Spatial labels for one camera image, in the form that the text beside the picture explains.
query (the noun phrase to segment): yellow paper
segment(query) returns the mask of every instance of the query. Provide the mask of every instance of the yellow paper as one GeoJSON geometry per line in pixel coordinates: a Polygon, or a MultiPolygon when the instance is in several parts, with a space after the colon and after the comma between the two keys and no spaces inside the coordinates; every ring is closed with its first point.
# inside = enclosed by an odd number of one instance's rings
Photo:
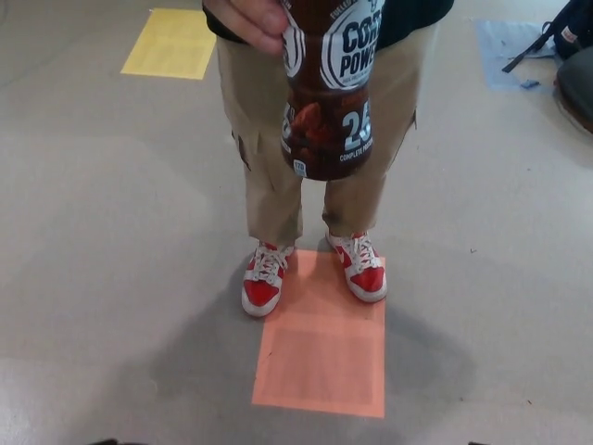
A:
{"type": "Polygon", "coordinates": [[[201,81],[214,44],[202,11],[156,8],[121,73],[201,81]]]}

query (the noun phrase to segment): black shirt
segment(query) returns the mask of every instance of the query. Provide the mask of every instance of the black shirt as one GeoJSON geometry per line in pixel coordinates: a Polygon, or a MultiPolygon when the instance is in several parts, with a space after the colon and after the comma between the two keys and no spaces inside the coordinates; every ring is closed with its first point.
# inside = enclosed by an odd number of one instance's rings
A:
{"type": "MultiPolygon", "coordinates": [[[[444,18],[454,0],[385,0],[377,49],[396,44],[410,33],[444,18]]],[[[208,27],[222,39],[244,43],[222,25],[205,7],[208,27]]]]}

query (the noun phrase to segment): red and white sneaker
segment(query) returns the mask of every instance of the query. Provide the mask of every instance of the red and white sneaker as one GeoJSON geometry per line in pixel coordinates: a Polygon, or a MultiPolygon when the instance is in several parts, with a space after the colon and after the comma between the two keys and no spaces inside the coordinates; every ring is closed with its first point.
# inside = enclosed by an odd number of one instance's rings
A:
{"type": "Polygon", "coordinates": [[[288,257],[295,248],[277,248],[259,243],[243,279],[241,302],[253,317],[264,317],[278,304],[288,257]]]}
{"type": "Polygon", "coordinates": [[[387,295],[385,267],[372,247],[369,236],[355,234],[340,237],[328,232],[327,241],[340,257],[352,293],[367,303],[384,299],[387,295]]]}

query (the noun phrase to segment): person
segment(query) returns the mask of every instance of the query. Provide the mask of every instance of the person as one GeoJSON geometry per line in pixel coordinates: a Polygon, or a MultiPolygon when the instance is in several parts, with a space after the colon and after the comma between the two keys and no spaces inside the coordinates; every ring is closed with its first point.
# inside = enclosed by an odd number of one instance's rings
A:
{"type": "MultiPolygon", "coordinates": [[[[347,285],[373,303],[387,294],[385,268],[372,246],[385,177],[415,121],[426,54],[438,22],[454,0],[385,0],[369,80],[373,149],[354,175],[326,184],[322,218],[347,285]]],[[[269,314],[282,295],[284,274],[302,234],[301,181],[280,149],[288,83],[282,33],[287,17],[277,0],[204,0],[209,28],[219,36],[225,114],[244,162],[249,235],[259,242],[242,290],[245,311],[269,314]]]]}

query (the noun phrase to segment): blue paper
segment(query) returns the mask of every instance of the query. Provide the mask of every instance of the blue paper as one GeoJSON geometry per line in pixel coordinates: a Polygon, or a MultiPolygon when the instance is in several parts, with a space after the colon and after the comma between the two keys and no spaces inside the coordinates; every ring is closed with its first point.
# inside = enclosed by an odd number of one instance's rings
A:
{"type": "MultiPolygon", "coordinates": [[[[537,81],[525,82],[514,73],[503,72],[511,60],[520,55],[541,35],[542,25],[537,23],[476,20],[475,31],[484,75],[488,86],[495,90],[524,90],[551,93],[551,86],[537,84],[537,81]]],[[[544,45],[541,51],[529,54],[526,58],[556,58],[553,39],[544,45]]]]}

